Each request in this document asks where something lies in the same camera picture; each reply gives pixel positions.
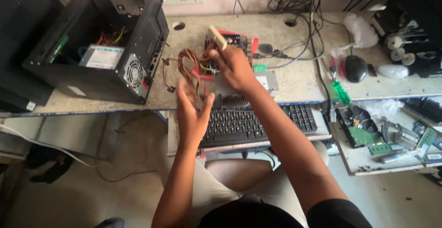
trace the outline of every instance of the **ventilation grill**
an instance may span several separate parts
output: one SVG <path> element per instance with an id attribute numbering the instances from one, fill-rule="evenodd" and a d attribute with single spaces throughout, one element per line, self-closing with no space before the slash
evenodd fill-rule
<path id="1" fill-rule="evenodd" d="M 139 16 L 147 0 L 110 0 L 120 15 Z"/>
<path id="2" fill-rule="evenodd" d="M 127 82 L 132 88 L 138 88 L 141 84 L 141 78 L 143 77 L 143 68 L 140 61 L 133 60 L 129 64 L 127 69 Z"/>

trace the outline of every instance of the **computer mouse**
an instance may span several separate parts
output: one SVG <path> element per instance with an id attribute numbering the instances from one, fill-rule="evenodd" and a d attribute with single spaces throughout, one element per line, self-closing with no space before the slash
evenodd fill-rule
<path id="1" fill-rule="evenodd" d="M 367 76 L 367 72 L 367 63 L 361 57 L 347 56 L 345 59 L 345 73 L 348 81 L 359 83 Z"/>

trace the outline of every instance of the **open computer case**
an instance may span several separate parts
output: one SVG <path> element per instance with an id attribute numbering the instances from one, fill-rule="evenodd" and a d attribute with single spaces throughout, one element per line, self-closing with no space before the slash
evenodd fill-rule
<path id="1" fill-rule="evenodd" d="M 23 67 L 70 96 L 143 105 L 169 34 L 162 4 L 71 0 Z M 103 33 L 119 32 L 118 45 L 96 45 Z M 99 49 L 117 59 L 94 61 Z"/>

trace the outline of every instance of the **green screwdriver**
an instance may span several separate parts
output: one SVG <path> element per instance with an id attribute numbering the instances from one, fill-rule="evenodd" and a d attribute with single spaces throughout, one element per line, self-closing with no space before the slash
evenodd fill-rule
<path id="1" fill-rule="evenodd" d="M 348 106 L 351 104 L 351 98 L 349 97 L 349 95 L 344 91 L 344 89 L 342 89 L 341 83 L 336 79 L 336 64 L 334 62 L 334 58 L 332 58 L 331 63 L 330 63 L 330 67 L 329 67 L 329 71 L 331 74 L 331 81 L 333 82 L 331 85 L 333 86 L 333 92 L 338 95 L 338 98 L 340 99 L 340 101 L 342 101 L 342 103 L 344 104 L 344 106 Z"/>

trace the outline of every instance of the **keyboard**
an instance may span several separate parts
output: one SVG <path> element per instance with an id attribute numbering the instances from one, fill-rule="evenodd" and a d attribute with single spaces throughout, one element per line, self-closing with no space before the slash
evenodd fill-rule
<path id="1" fill-rule="evenodd" d="M 287 116 L 304 135 L 318 133 L 310 105 L 281 106 Z M 268 141 L 255 113 L 247 107 L 213 109 L 207 131 L 201 140 L 202 148 Z"/>

